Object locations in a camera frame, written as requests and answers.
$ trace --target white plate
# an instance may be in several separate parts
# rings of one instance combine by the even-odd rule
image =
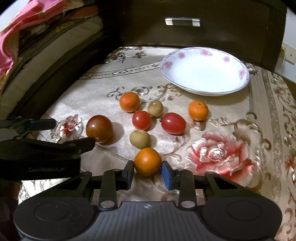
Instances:
[[[176,86],[199,95],[220,96],[244,88],[250,80],[246,66],[221,50],[190,47],[168,54],[162,75]]]

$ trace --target red tomato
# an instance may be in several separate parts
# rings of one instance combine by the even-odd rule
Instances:
[[[166,113],[161,119],[162,128],[169,134],[179,135],[185,131],[186,121],[176,113]]]
[[[148,112],[139,110],[133,115],[133,125],[138,130],[146,130],[151,125],[151,117]]]

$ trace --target dark brown drawer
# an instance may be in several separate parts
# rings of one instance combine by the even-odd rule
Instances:
[[[124,46],[213,47],[244,61],[272,69],[283,38],[285,8],[279,2],[277,4],[281,9],[278,10],[268,5],[268,2],[119,1],[115,16],[119,20]],[[199,18],[201,26],[168,26],[165,24],[167,17]],[[267,47],[267,52],[273,53],[273,56],[266,55]]]

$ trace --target plate rim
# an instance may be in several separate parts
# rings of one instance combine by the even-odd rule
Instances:
[[[243,84],[242,86],[240,86],[239,88],[234,89],[234,90],[231,90],[231,91],[224,91],[224,92],[208,92],[208,91],[199,91],[199,90],[195,90],[195,89],[191,89],[191,88],[185,87],[185,86],[183,86],[183,85],[176,84],[176,83],[174,83],[173,81],[169,80],[169,79],[165,76],[165,74],[164,74],[164,72],[163,72],[163,64],[164,64],[164,61],[165,61],[167,58],[169,58],[170,56],[174,55],[175,53],[177,53],[177,52],[179,52],[179,51],[181,51],[181,50],[202,49],[202,48],[206,48],[206,49],[210,49],[210,50],[214,50],[214,51],[219,51],[219,52],[225,53],[225,54],[227,54],[227,55],[232,56],[236,61],[238,61],[238,62],[241,64],[242,68],[244,68],[245,71],[246,71],[246,73],[247,73],[246,81],[244,82],[244,84]],[[235,56],[233,56],[232,54],[227,53],[227,52],[225,52],[225,51],[223,51],[223,50],[214,49],[214,48],[209,48],[209,47],[187,47],[187,48],[177,49],[177,50],[175,50],[175,51],[173,51],[173,52],[167,54],[167,55],[161,60],[161,62],[160,62],[160,71],[161,71],[162,76],[163,76],[166,80],[168,80],[169,82],[171,82],[172,84],[177,85],[177,86],[180,87],[180,88],[185,88],[185,89],[187,89],[187,90],[195,91],[195,92],[198,92],[198,93],[204,93],[204,94],[231,94],[231,93],[237,92],[237,91],[239,91],[239,90],[245,88],[245,87],[248,85],[248,83],[250,82],[250,73],[249,73],[247,67],[244,65],[244,63],[243,63],[241,60],[239,60],[237,57],[235,57]]]

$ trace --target power socket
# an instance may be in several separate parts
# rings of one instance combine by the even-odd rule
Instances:
[[[291,64],[295,65],[296,63],[296,49],[293,49],[289,45],[285,46],[286,48],[286,60],[290,62]]]

